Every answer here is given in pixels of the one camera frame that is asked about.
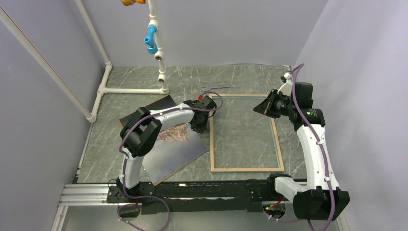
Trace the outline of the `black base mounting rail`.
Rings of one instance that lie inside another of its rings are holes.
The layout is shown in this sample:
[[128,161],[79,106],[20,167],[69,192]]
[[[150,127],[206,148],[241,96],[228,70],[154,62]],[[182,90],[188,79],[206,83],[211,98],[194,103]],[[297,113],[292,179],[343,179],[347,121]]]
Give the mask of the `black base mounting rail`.
[[246,211],[284,215],[288,199],[273,192],[267,180],[141,182],[131,197],[110,183],[106,202],[125,217],[166,212]]

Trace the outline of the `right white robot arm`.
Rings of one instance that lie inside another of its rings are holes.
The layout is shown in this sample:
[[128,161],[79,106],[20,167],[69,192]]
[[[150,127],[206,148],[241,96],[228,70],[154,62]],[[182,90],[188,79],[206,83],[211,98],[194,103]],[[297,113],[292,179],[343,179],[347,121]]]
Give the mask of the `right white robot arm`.
[[310,83],[284,83],[253,109],[271,118],[288,117],[300,140],[306,164],[306,186],[287,174],[272,173],[265,193],[271,200],[283,196],[292,202],[297,219],[334,221],[350,202],[350,196],[340,189],[332,170],[325,142],[324,115],[312,107],[312,93]]

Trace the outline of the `landscape photo print board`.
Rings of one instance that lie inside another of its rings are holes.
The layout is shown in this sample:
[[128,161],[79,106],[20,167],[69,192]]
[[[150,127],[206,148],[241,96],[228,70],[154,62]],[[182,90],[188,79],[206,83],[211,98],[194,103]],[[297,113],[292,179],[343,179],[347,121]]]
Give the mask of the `landscape photo print board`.
[[154,147],[135,167],[126,168],[126,179],[145,169],[157,185],[208,151],[199,134],[207,131],[208,113],[198,124],[177,124],[161,131]]

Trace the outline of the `aluminium extrusion frame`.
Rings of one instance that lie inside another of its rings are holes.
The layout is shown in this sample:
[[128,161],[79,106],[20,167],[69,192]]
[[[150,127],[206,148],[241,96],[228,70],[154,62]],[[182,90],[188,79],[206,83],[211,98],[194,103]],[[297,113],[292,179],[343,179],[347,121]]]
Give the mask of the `aluminium extrusion frame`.
[[[61,206],[92,206],[92,205],[109,205],[106,202],[107,194],[108,194],[108,185],[107,184],[69,184],[66,185],[63,189],[62,196],[60,198],[59,204]],[[306,186],[305,182],[300,182],[300,185]],[[126,193],[123,188],[119,187],[122,190],[122,193],[130,198],[131,195]],[[294,211],[293,211],[293,204],[292,202],[288,202],[286,204],[286,210],[284,215],[276,216],[273,215],[271,212],[267,212],[264,210],[268,215],[272,216],[275,219],[282,220],[283,216],[286,214],[291,214],[294,216],[295,220],[299,220],[296,218]]]

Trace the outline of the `orange pipe fitting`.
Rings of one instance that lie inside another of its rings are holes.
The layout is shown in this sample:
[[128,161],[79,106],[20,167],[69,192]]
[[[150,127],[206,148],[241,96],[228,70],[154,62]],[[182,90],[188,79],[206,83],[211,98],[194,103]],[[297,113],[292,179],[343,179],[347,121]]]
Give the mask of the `orange pipe fitting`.
[[131,6],[134,4],[146,4],[147,0],[121,0],[124,6]]

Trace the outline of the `blue pipe fitting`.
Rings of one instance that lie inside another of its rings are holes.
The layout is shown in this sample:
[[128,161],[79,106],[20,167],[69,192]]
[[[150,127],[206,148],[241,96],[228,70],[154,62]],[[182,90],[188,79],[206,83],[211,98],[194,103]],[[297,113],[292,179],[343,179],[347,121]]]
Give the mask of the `blue pipe fitting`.
[[158,52],[157,45],[154,41],[155,33],[157,32],[157,27],[154,25],[149,26],[148,35],[144,38],[146,48],[149,54],[156,54]]

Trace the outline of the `white pvc pipe structure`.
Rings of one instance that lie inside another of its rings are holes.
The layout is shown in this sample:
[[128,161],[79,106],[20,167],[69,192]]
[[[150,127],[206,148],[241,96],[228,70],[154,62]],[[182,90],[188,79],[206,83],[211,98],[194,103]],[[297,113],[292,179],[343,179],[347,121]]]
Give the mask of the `white pvc pipe structure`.
[[94,102],[105,64],[72,0],[3,0],[0,13],[0,127],[78,123]]

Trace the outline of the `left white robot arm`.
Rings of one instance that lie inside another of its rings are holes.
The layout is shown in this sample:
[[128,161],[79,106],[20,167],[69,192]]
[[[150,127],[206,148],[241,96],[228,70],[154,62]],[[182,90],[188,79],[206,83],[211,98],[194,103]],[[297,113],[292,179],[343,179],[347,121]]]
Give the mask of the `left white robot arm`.
[[160,110],[138,108],[120,131],[119,151],[124,154],[122,173],[117,178],[119,196],[126,202],[134,201],[140,187],[140,170],[145,155],[154,147],[160,134],[167,128],[189,124],[192,131],[203,133],[211,112],[219,109],[209,96],[187,100]]

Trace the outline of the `blue wooden picture frame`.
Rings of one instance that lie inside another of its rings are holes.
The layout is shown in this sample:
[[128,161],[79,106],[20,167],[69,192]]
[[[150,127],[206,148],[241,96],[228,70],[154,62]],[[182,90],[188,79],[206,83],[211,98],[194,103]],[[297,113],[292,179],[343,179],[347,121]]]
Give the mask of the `blue wooden picture frame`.
[[211,172],[284,172],[275,120],[253,111],[264,94],[210,94],[223,103],[209,120]]

